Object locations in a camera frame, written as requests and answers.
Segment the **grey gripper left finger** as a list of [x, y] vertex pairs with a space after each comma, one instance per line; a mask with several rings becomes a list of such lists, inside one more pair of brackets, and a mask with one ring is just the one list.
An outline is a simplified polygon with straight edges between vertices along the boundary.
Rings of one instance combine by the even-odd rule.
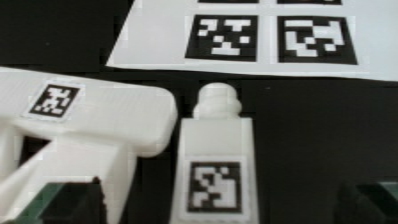
[[7, 224], [106, 224], [99, 178], [90, 182], [49, 182]]

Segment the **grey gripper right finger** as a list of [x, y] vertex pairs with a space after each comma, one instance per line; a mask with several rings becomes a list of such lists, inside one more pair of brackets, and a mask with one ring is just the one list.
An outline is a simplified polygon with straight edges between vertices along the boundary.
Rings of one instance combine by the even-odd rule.
[[341, 184], [334, 224], [398, 224], [398, 182]]

